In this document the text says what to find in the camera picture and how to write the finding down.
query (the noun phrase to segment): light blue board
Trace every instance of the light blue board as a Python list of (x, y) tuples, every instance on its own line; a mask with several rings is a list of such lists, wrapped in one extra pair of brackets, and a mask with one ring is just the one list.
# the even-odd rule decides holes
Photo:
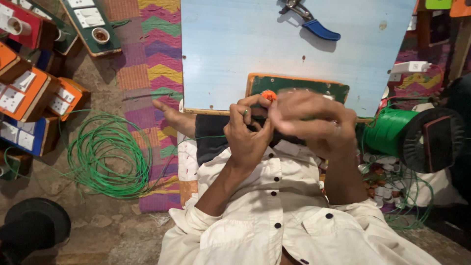
[(302, 2), (338, 42), (319, 39), (276, 0), (181, 0), (185, 108), (228, 110), (249, 73), (337, 81), (346, 106), (374, 116), (416, 0)]

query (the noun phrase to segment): hand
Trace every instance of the hand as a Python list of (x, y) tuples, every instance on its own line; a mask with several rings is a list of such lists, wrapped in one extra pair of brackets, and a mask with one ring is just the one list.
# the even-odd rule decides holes
[[(266, 108), (271, 105), (271, 101), (261, 95), (250, 96), (239, 100), (237, 104), (231, 104), (229, 108), (230, 120), (224, 127), (224, 134), (232, 153), (230, 163), (237, 168), (246, 169), (250, 173), (260, 163), (273, 138), (274, 129), (269, 118), (266, 119), (263, 128), (251, 118), (252, 113), (258, 112), (256, 115), (261, 113), (260, 108), (250, 108), (257, 103)], [(257, 132), (249, 131), (247, 125), (254, 126)]]
[[(356, 154), (356, 113), (341, 103), (309, 91), (278, 95), (268, 112), (275, 128), (286, 135), (306, 140), (316, 155), (338, 160)], [(301, 119), (315, 117), (315, 120)]]

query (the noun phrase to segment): pliers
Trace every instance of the pliers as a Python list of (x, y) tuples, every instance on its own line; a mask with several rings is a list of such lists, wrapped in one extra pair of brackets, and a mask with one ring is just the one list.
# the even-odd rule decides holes
[(306, 21), (302, 26), (317, 37), (329, 41), (340, 40), (340, 34), (332, 32), (322, 26), (322, 24), (320, 24), (320, 22), (312, 16), (311, 12), (309, 12), (309, 10), (300, 2), (301, 0), (286, 0), (286, 6), (279, 13), (286, 14), (288, 11), (292, 10)]

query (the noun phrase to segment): zigzag patterned rug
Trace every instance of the zigzag patterned rug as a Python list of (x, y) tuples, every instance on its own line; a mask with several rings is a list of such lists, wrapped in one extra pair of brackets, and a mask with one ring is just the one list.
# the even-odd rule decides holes
[[(152, 106), (159, 99), (178, 109), (183, 97), (179, 0), (105, 0), (109, 19), (129, 18), (115, 29), (123, 55), (115, 60), (125, 118), (137, 124), (152, 146), (151, 185), (169, 165), (154, 189), (139, 201), (142, 212), (181, 208), (178, 182), (177, 132)], [(143, 152), (139, 133), (128, 128)]]

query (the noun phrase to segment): dark trousers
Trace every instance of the dark trousers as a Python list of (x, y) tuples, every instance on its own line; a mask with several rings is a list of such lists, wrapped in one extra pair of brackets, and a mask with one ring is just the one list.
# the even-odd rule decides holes
[[(265, 123), (264, 119), (256, 119), (263, 127)], [(202, 138), (205, 136), (221, 136), (224, 135), (224, 126), (229, 122), (229, 116), (218, 116), (218, 115), (196, 115), (196, 159), (198, 165), (201, 166), (203, 163), (209, 162), (217, 157), (222, 151), (224, 151), (229, 144), (225, 137), (218, 138)], [(255, 131), (255, 128), (248, 126), (249, 130)], [(273, 140), (270, 143), (270, 147), (274, 147), (279, 143), (280, 140), (287, 140), (291, 143), (305, 145), (305, 142), (299, 138), (292, 136), (285, 136), (275, 130)]]

